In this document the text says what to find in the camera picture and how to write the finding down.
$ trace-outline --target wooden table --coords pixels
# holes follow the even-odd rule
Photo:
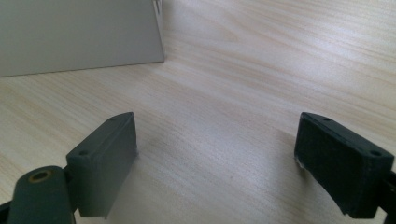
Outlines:
[[[396,154],[394,1],[164,0],[165,63],[0,78],[0,203],[134,111],[139,158],[108,221],[382,223],[344,217],[293,159],[301,112]]]

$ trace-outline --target screw hole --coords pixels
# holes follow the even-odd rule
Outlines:
[[[377,152],[377,151],[370,151],[370,153],[374,156],[381,156],[381,153]]]
[[[80,152],[78,153],[78,155],[80,155],[80,156],[88,155],[88,151],[87,151],[87,150],[82,150],[82,151],[80,151]]]
[[[31,183],[39,183],[51,176],[52,172],[50,170],[39,171],[31,176],[29,176],[29,182]]]

